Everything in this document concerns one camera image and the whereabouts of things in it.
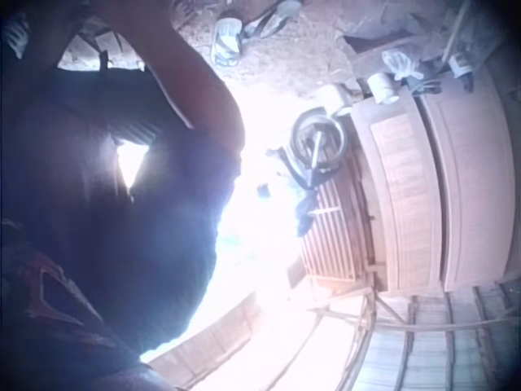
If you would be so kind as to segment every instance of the wooden beam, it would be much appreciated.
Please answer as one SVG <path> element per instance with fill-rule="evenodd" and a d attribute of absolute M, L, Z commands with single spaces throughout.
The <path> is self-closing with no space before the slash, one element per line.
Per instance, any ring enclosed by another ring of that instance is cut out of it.
<path fill-rule="evenodd" d="M 407 306 L 407 324 L 414 324 L 416 318 L 416 297 L 413 296 L 410 299 L 410 303 Z M 405 333 L 405 343 L 404 350 L 401 354 L 401 362 L 400 362 L 400 370 L 398 371 L 398 377 L 396 379 L 396 384 L 394 387 L 394 391 L 400 391 L 404 384 L 405 371 L 407 370 L 407 364 L 409 362 L 409 355 L 413 350 L 414 343 L 414 333 L 406 332 Z"/>
<path fill-rule="evenodd" d="M 365 295 L 370 294 L 371 292 L 372 292 L 371 287 L 364 287 L 364 288 L 356 287 L 355 290 L 353 290 L 353 291 L 343 292 L 343 293 L 340 293 L 338 296 L 330 297 L 330 298 L 324 299 L 322 301 L 319 301 L 317 303 L 313 303 L 313 305 L 311 305 L 310 307 L 307 307 L 306 310 L 319 310 L 321 308 L 329 307 L 330 305 L 332 305 L 333 303 L 335 303 L 337 301 L 349 299 L 351 297 L 365 296 Z"/>
<path fill-rule="evenodd" d="M 367 305 L 368 305 L 368 316 L 367 322 L 369 324 L 366 333 L 362 338 L 362 342 L 360 343 L 360 349 L 357 350 L 357 353 L 353 356 L 351 365 L 347 368 L 344 373 L 344 378 L 340 381 L 339 386 L 336 388 L 336 391 L 352 391 L 355 383 L 357 382 L 358 375 L 360 374 L 360 370 L 364 365 L 364 361 L 366 360 L 367 351 L 369 350 L 369 345 L 371 342 L 371 338 L 374 332 L 374 326 L 376 324 L 376 304 L 374 297 L 376 296 L 373 291 L 367 297 Z"/>
<path fill-rule="evenodd" d="M 407 322 L 385 301 L 382 300 L 380 296 L 376 297 L 376 302 L 386 310 L 399 324 L 407 324 Z"/>
<path fill-rule="evenodd" d="M 481 321 L 486 321 L 487 315 L 485 314 L 485 308 L 483 305 L 483 301 L 481 300 L 481 295 L 479 294 L 479 289 L 477 287 L 473 287 L 472 293 L 474 295 L 475 305 L 478 309 L 479 318 L 481 319 Z M 494 354 L 490 330 L 484 327 L 479 327 L 476 330 L 476 332 L 478 335 L 480 350 L 482 352 L 481 361 L 483 363 L 483 369 L 485 375 L 487 376 L 489 386 L 493 388 L 494 385 L 497 383 L 497 361 L 496 355 Z"/>
<path fill-rule="evenodd" d="M 346 358 L 346 363 L 344 365 L 344 369 L 346 369 L 346 370 L 348 368 L 349 363 L 351 362 L 352 352 L 355 348 L 355 345 L 358 346 L 360 344 L 359 340 L 360 340 L 360 335 L 361 335 L 361 331 L 362 331 L 361 323 L 362 323 L 362 320 L 366 317 L 366 315 L 367 315 L 367 297 L 364 296 L 364 298 L 362 299 L 362 303 L 361 303 L 360 316 L 358 317 L 358 322 L 355 327 L 355 332 L 352 334 L 351 346 L 349 347 L 349 353 Z"/>
<path fill-rule="evenodd" d="M 284 375 L 286 375 L 287 371 L 290 369 L 291 365 L 293 365 L 296 359 L 300 356 L 300 353 L 302 353 L 302 350 L 304 350 L 305 346 L 308 344 L 309 340 L 311 339 L 315 331 L 318 329 L 318 326 L 320 325 L 320 322 L 323 319 L 324 316 L 322 314 L 317 315 L 317 318 L 315 319 L 315 324 L 313 325 L 309 334 L 302 341 L 302 344 L 300 344 L 299 348 L 295 351 L 295 354 L 291 356 L 290 360 L 284 365 L 281 371 L 268 383 L 266 387 L 261 389 L 261 391 L 270 391 L 275 387 L 275 385 L 277 385 L 277 383 L 284 377 Z"/>
<path fill-rule="evenodd" d="M 444 292 L 445 300 L 445 322 L 453 324 L 453 307 L 450 296 Z M 447 345 L 447 360 L 445 363 L 445 391 L 452 391 L 454 387 L 454 361 L 456 359 L 456 346 L 454 344 L 454 332 L 445 332 L 445 343 Z"/>
<path fill-rule="evenodd" d="M 324 315 L 330 318 L 343 320 L 347 323 L 356 324 L 357 316 L 342 314 L 341 312 L 325 310 Z M 391 330 L 394 332 L 455 332 L 460 330 L 474 330 L 476 328 L 491 327 L 498 324 L 513 323 L 518 324 L 521 322 L 520 317 L 504 318 L 504 319 L 490 319 L 483 322 L 473 323 L 454 323 L 454 324 L 434 324 L 434 325 L 423 325 L 423 324 L 393 324 L 376 322 L 374 327 L 377 330 Z M 362 325 L 365 328 L 369 328 L 370 325 Z"/>
<path fill-rule="evenodd" d="M 454 46 L 458 41 L 458 35 L 463 25 L 463 20 L 467 12 L 471 9 L 472 0 L 463 0 L 463 4 L 459 9 L 458 16 L 456 16 L 456 20 L 453 24 L 453 31 L 450 34 L 449 43 L 445 47 L 443 57 L 441 58 L 441 62 L 446 64 L 450 59 L 450 55 L 453 53 Z"/>
<path fill-rule="evenodd" d="M 503 284 L 496 283 L 496 289 L 499 292 L 501 299 L 503 300 L 503 305 L 505 306 L 505 310 L 509 310 L 510 308 L 512 308 L 512 301 L 508 297 L 508 294 L 506 293 L 506 290 L 505 290 L 505 287 L 503 287 Z"/>

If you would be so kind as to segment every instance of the person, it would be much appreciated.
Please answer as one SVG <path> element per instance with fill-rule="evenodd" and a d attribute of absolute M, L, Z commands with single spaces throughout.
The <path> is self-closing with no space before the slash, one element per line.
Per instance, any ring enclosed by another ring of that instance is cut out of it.
<path fill-rule="evenodd" d="M 2 72 L 0 383 L 171 389 L 139 355 L 186 329 L 212 278 L 217 224 L 239 175 L 239 109 L 173 30 L 166 2 L 93 0 L 88 11 L 155 78 L 121 71 L 148 89 L 123 89 L 114 121 L 104 92 L 121 72 L 55 69 L 85 8 L 30 6 L 37 17 L 24 56 Z M 163 120 L 129 192 L 107 125 L 143 120 L 125 112 L 125 95 Z"/>

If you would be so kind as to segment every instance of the person's arm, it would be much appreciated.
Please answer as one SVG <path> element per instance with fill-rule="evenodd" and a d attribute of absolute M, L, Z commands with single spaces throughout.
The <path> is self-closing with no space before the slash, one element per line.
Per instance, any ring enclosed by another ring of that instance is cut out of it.
<path fill-rule="evenodd" d="M 94 12 L 120 33 L 158 79 L 177 114 L 239 157 L 239 107 L 204 59 L 172 28 L 168 7 L 151 0 L 94 0 Z"/>

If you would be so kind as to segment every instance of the white cup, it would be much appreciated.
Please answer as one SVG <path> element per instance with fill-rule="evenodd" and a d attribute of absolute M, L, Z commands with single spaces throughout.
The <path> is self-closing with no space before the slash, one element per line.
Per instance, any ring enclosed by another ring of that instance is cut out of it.
<path fill-rule="evenodd" d="M 400 98 L 396 93 L 394 81 L 386 73 L 375 73 L 367 79 L 367 84 L 377 104 L 395 103 Z"/>

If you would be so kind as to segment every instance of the plastic bag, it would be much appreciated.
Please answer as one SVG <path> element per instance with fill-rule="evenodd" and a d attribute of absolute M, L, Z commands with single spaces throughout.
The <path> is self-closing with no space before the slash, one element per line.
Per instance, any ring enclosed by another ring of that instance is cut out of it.
<path fill-rule="evenodd" d="M 394 80 L 399 81 L 412 76 L 423 80 L 423 73 L 418 72 L 418 60 L 413 55 L 408 55 L 402 50 L 384 51 L 383 62 L 395 74 Z"/>

